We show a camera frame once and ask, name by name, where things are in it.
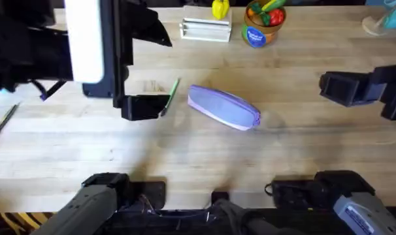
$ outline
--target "red toy tomato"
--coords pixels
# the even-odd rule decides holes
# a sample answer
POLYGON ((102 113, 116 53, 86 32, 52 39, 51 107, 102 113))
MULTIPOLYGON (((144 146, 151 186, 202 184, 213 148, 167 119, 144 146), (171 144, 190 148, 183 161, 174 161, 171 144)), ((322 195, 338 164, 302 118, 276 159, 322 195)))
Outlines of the red toy tomato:
POLYGON ((276 26, 284 21, 284 13, 280 9, 274 9, 270 11, 269 16, 271 16, 269 26, 276 26))

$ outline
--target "wooden table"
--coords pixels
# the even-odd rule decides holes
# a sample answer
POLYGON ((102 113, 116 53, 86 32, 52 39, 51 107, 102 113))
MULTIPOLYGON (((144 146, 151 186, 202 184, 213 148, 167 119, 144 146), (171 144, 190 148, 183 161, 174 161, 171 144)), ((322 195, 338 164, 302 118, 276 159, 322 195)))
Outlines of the wooden table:
MULTIPOLYGON (((396 63, 396 31, 364 32, 374 7, 287 7, 278 40, 263 49, 240 35, 243 8, 233 9, 230 43, 180 40, 179 8, 159 9, 173 48, 135 41, 128 93, 168 92, 182 78, 167 116, 129 122, 111 100, 87 99, 67 83, 46 102, 30 85, 0 94, 0 117, 22 101, 0 136, 0 212, 57 211, 80 183, 99 172, 134 180, 165 179, 166 208, 203 208, 216 187, 241 206, 272 206, 263 187, 275 176, 318 170, 359 172, 387 205, 396 205, 396 121, 379 102, 345 108, 318 95, 325 71, 370 72, 396 63), (241 132, 186 104, 199 84, 239 95, 262 113, 241 132)), ((58 22, 64 24, 63 12, 58 22)))

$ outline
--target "green pen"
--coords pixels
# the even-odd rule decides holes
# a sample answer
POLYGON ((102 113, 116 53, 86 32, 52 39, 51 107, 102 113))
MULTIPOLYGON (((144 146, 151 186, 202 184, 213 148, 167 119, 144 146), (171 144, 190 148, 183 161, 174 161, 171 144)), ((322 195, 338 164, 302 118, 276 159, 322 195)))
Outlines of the green pen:
POLYGON ((160 114, 161 117, 163 117, 164 115, 166 115, 167 109, 169 108, 169 105, 171 105, 171 101, 172 101, 173 95, 175 94, 176 89, 178 88, 179 81, 180 81, 180 78, 178 78, 178 79, 176 80, 176 82, 173 84, 173 87, 172 87, 172 89, 171 89, 171 92, 169 93, 169 95, 170 95, 169 100, 167 101, 167 104, 166 104, 166 106, 164 107, 164 109, 161 111, 161 114, 160 114))

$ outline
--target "purple pencil case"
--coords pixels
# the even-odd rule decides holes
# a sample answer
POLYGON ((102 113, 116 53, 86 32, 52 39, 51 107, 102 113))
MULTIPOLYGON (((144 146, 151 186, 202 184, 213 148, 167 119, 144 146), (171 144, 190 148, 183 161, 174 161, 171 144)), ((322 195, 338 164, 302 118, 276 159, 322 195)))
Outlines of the purple pencil case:
POLYGON ((188 92, 188 104, 232 128, 241 131, 260 124, 260 111, 244 99, 217 89, 192 85, 188 92))

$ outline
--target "yellow plastic pepper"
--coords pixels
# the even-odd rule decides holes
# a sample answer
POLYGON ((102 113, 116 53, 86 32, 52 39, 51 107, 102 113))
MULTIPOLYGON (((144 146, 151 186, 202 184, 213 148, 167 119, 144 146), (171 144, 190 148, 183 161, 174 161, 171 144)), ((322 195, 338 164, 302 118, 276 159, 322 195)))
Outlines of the yellow plastic pepper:
POLYGON ((221 20, 229 12, 230 3, 229 0, 214 0, 212 2, 212 15, 221 20))

